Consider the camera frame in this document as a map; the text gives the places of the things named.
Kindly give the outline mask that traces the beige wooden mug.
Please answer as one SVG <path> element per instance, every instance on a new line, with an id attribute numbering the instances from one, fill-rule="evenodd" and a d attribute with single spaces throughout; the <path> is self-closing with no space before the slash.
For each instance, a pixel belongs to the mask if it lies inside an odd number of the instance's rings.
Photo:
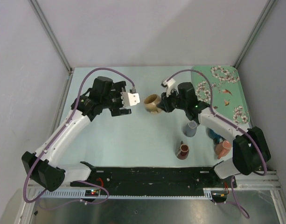
<path id="1" fill-rule="evenodd" d="M 147 112 L 156 115 L 161 113 L 163 110 L 158 108 L 157 105 L 161 102 L 161 97 L 157 94 L 149 95 L 144 100 L 144 106 Z"/>

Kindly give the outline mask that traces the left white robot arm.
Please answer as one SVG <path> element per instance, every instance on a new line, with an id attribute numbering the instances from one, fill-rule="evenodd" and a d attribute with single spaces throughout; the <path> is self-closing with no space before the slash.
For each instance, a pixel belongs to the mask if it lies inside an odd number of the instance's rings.
<path id="1" fill-rule="evenodd" d="M 30 179 L 52 192 L 64 183 L 82 181 L 92 186 L 97 181 L 94 167 L 87 162 L 77 165 L 58 166 L 61 157 L 73 140 L 104 109 L 113 117 L 131 114 L 131 106 L 140 102 L 134 88 L 126 91 L 124 81 L 114 83 L 112 79 L 98 76 L 85 93 L 78 96 L 68 116 L 49 139 L 34 153 L 25 152 L 22 162 Z"/>

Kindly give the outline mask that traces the grey mug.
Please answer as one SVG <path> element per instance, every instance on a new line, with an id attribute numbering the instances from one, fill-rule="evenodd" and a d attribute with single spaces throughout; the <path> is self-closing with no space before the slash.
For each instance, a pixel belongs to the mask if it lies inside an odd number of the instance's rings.
<path id="1" fill-rule="evenodd" d="M 192 138 L 195 136 L 197 128 L 198 124 L 195 121 L 190 121 L 183 127 L 182 131 L 186 137 Z"/>

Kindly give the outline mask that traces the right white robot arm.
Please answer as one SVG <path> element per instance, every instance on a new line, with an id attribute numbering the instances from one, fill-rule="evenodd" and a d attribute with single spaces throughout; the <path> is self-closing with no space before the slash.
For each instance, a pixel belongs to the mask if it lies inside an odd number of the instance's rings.
<path id="1" fill-rule="evenodd" d="M 163 81 L 166 90 L 161 94 L 158 108 L 165 112 L 183 110 L 190 121 L 203 125 L 226 139 L 232 145 L 232 158 L 214 166 L 209 175 L 210 184 L 220 187 L 226 178 L 236 174 L 249 175 L 259 167 L 267 169 L 271 154 L 263 131 L 258 127 L 245 128 L 213 111 L 209 104 L 199 101 L 191 82 L 178 84 Z"/>

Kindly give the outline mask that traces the dark red mug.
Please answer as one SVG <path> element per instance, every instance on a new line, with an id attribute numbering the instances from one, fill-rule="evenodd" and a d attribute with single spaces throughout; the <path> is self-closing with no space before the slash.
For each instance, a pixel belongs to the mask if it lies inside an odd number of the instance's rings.
<path id="1" fill-rule="evenodd" d="M 181 141 L 179 148 L 176 150 L 176 157 L 180 160 L 184 160 L 188 157 L 189 146 Z"/>

